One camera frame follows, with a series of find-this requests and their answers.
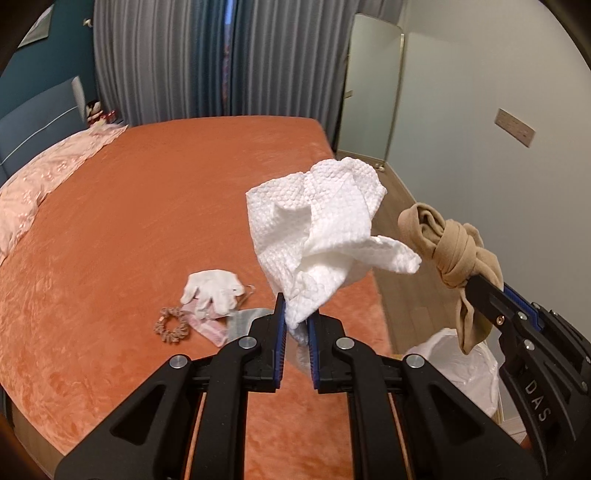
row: white glove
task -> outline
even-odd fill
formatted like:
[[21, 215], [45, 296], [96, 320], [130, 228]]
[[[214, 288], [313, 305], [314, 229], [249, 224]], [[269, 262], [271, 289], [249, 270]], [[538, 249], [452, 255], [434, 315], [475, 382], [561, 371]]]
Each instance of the white glove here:
[[213, 308], [217, 318], [225, 317], [236, 306], [236, 297], [243, 295], [244, 286], [236, 274], [225, 270], [205, 270], [189, 275], [181, 303], [186, 305], [193, 299], [195, 315], [205, 318], [208, 309]]

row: trash bin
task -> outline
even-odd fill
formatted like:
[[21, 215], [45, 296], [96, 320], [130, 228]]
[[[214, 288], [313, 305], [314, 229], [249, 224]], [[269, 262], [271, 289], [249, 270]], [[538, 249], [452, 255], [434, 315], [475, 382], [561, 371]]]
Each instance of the trash bin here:
[[495, 414], [499, 401], [499, 369], [485, 342], [464, 355], [456, 330], [444, 328], [406, 354], [409, 353], [425, 357], [489, 417]]

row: gray curtain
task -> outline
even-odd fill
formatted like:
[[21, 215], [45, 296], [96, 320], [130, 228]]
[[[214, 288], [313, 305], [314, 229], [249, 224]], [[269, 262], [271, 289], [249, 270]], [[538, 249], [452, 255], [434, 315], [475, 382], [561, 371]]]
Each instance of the gray curtain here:
[[96, 0], [100, 98], [130, 125], [220, 115], [224, 0]]
[[232, 115], [317, 119], [337, 130], [356, 13], [396, 22], [402, 0], [236, 0]]

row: blue gripper pad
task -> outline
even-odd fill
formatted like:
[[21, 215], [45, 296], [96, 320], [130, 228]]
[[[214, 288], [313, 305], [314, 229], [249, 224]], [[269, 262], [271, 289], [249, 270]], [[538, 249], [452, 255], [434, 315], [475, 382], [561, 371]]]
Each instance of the blue gripper pad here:
[[283, 378], [283, 366], [285, 362], [285, 340], [287, 338], [287, 325], [285, 325], [285, 301], [281, 304], [279, 325], [277, 326], [277, 340], [275, 342], [275, 369], [273, 371], [273, 382], [275, 388], [281, 385]]
[[544, 321], [538, 317], [538, 311], [533, 308], [526, 299], [524, 299], [521, 295], [519, 295], [515, 290], [513, 290], [509, 285], [505, 283], [505, 289], [503, 293], [513, 300], [519, 308], [525, 313], [531, 323], [531, 326], [535, 328], [538, 332], [541, 332], [544, 328]]
[[320, 362], [318, 355], [318, 339], [316, 338], [313, 315], [308, 317], [306, 324], [308, 326], [308, 348], [310, 349], [310, 373], [314, 389], [318, 390], [320, 386]]

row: blue headboard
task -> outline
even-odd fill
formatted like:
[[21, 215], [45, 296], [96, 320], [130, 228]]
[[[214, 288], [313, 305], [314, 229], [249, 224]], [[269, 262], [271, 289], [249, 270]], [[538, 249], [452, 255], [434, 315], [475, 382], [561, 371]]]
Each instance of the blue headboard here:
[[78, 77], [27, 100], [0, 119], [0, 184], [36, 155], [84, 130], [83, 94]]

